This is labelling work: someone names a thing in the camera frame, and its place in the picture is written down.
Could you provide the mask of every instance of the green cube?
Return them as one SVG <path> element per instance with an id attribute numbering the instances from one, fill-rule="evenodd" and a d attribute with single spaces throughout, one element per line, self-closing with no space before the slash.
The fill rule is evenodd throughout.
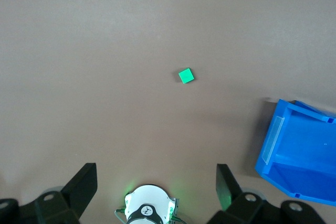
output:
<path id="1" fill-rule="evenodd" d="M 178 75 L 180 76 L 183 84 L 186 84 L 187 82 L 194 80 L 194 76 L 193 73 L 191 73 L 190 68 L 183 70 L 182 72 L 178 73 Z"/>

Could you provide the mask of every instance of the blue plastic bin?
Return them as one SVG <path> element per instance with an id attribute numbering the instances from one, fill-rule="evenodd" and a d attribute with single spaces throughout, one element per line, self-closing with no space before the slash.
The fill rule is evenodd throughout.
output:
<path id="1" fill-rule="evenodd" d="M 336 206 L 336 114 L 279 100 L 255 168 L 291 197 Z"/>

